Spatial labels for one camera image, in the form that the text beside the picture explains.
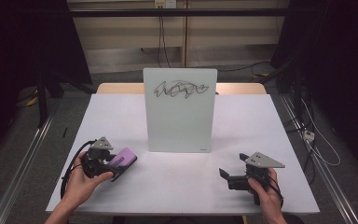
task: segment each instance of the hand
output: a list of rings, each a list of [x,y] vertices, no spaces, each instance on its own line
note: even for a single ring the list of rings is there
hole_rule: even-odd
[[[275,183],[271,180],[270,184],[275,189],[277,189],[277,173],[272,168],[268,168],[268,171],[270,177],[276,182]],[[271,188],[264,190],[260,183],[258,183],[253,178],[249,178],[248,183],[252,187],[252,189],[258,194],[258,197],[260,199],[261,213],[266,223],[286,223],[282,215],[281,198],[279,197],[279,195]]]
[[[95,188],[113,176],[112,172],[106,172],[94,178],[87,177],[80,165],[80,158],[84,154],[85,152],[82,152],[77,156],[74,162],[75,168],[69,177],[65,194],[46,223],[66,223],[73,211],[91,196]]]

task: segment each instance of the white tabletop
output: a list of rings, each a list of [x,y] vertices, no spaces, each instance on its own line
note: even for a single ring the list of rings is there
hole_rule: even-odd
[[[284,197],[283,212],[318,213],[319,208],[301,171],[269,95],[217,95],[211,153],[149,152],[145,97],[92,95],[62,175],[87,141],[106,136],[112,153],[129,147],[138,161],[116,182],[104,182],[78,213],[124,216],[250,215],[260,213],[253,196],[230,190],[219,168],[244,175],[239,154],[259,151],[286,165],[276,169]],[[60,201],[61,180],[47,207]]]

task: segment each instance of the whiteboard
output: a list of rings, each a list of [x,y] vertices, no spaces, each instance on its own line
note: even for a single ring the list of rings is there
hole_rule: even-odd
[[[144,69],[150,151],[211,152],[216,80],[216,69]]]

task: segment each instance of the drawing on whiteboard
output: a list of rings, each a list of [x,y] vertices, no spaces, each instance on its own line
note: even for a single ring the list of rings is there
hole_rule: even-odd
[[[191,82],[176,80],[168,84],[167,81],[163,81],[156,87],[154,93],[157,97],[159,97],[162,93],[174,97],[180,92],[184,92],[186,94],[185,98],[187,99],[193,93],[202,94],[208,89],[209,87],[204,84],[198,86]]]

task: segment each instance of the purple object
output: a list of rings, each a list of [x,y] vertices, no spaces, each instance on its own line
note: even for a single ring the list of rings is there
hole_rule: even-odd
[[[136,160],[136,155],[128,147],[124,147],[107,165],[122,169],[124,173]],[[121,174],[115,175],[111,181],[115,181],[120,176]]]

